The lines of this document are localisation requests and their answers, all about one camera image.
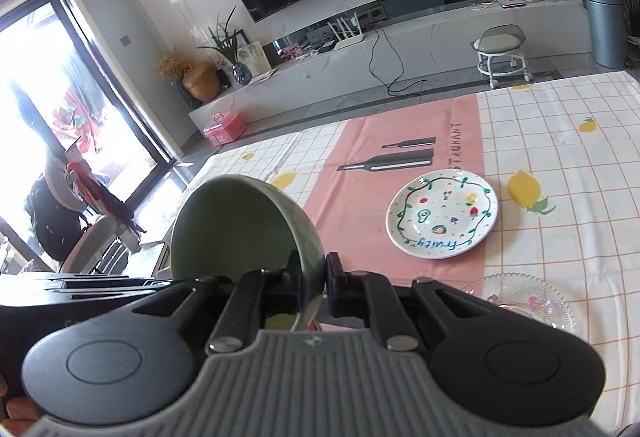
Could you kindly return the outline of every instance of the gray tile floor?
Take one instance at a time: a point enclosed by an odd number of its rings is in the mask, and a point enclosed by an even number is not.
[[[534,74],[537,82],[611,71],[597,65],[590,54],[530,59],[529,70]],[[631,69],[628,72],[640,80],[640,69]],[[505,86],[520,82],[525,83],[522,77],[499,79]],[[249,124],[242,137],[234,143],[225,145],[222,151],[290,134],[305,128],[489,90],[488,78],[480,75],[475,67],[405,80],[394,84],[392,90],[404,89],[414,83],[415,85],[401,93],[389,95],[384,86],[374,87],[300,109],[289,110],[289,112]],[[158,218],[160,211],[168,210],[172,202],[179,200],[180,194],[188,183],[201,170],[209,157],[217,151],[217,147],[213,146],[209,140],[205,138],[199,140],[138,208],[137,218],[145,229],[151,228],[151,238],[153,238],[153,233],[161,231],[160,227],[162,226],[160,224],[145,226],[144,221],[154,223],[154,219]]]

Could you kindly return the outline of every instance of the white router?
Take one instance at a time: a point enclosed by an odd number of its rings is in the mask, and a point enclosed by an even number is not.
[[[364,33],[362,32],[362,28],[360,27],[360,21],[358,20],[358,15],[356,13],[353,13],[353,18],[351,19],[351,25],[354,28],[355,27],[358,28],[357,29],[358,34],[356,34],[353,31],[353,29],[349,27],[349,24],[347,24],[347,21],[344,20],[343,18],[338,18],[337,22],[340,30],[342,31],[342,35],[338,33],[337,29],[335,29],[334,25],[331,22],[327,23],[329,27],[331,27],[331,30],[334,32],[335,37],[338,40],[340,40],[340,42],[338,42],[335,45],[334,51],[338,49],[342,49],[343,47],[348,47],[358,42],[362,42],[362,39],[364,38]]]

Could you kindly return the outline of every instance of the pink box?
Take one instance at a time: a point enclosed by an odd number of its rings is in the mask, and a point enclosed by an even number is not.
[[[246,130],[245,124],[238,116],[237,112],[228,114],[215,114],[213,121],[204,129],[204,135],[211,143],[222,146],[237,140]]]

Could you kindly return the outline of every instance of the trash can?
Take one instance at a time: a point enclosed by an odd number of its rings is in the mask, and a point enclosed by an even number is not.
[[[628,56],[624,0],[584,0],[589,13],[593,59],[610,69],[624,69]]]

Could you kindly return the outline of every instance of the blue and white vase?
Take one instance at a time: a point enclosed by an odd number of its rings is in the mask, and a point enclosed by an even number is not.
[[[238,62],[233,66],[234,77],[241,85],[247,85],[253,78],[251,71],[249,71],[249,67],[247,67],[242,62]]]

